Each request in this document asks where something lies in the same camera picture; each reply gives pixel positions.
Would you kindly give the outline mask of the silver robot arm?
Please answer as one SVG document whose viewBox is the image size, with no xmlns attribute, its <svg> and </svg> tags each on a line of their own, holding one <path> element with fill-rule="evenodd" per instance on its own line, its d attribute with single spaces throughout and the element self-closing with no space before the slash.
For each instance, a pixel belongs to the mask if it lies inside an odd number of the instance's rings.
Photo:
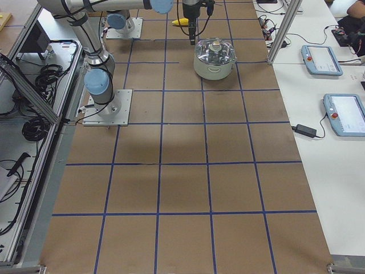
<svg viewBox="0 0 365 274">
<path fill-rule="evenodd" d="M 115 10 L 107 12 L 107 23 L 109 27 L 122 34 L 130 33 L 135 29 L 129 10 Z"/>
<path fill-rule="evenodd" d="M 113 29 L 126 29 L 130 10 L 153 10 L 158 14 L 171 11 L 175 1 L 38 1 L 55 19 L 65 18 L 86 54 L 90 66 L 84 77 L 84 85 L 94 100 L 96 115 L 115 116 L 122 107 L 112 87 L 115 61 L 100 38 L 96 36 L 88 21 L 88 14 L 107 12 L 110 16 L 120 16 L 116 22 L 120 26 L 109 25 Z"/>
</svg>

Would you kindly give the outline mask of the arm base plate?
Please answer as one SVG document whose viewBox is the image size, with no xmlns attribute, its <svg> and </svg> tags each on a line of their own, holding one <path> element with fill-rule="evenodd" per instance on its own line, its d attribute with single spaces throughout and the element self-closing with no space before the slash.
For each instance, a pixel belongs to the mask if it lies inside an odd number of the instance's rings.
<svg viewBox="0 0 365 274">
<path fill-rule="evenodd" d="M 119 14 L 110 14 L 107 17 L 109 24 L 106 39 L 139 39 L 143 25 L 142 18 L 129 17 L 125 19 Z"/>
<path fill-rule="evenodd" d="M 114 91 L 114 99 L 106 108 L 96 104 L 87 108 L 82 120 L 84 126 L 128 126 L 132 89 Z"/>
</svg>

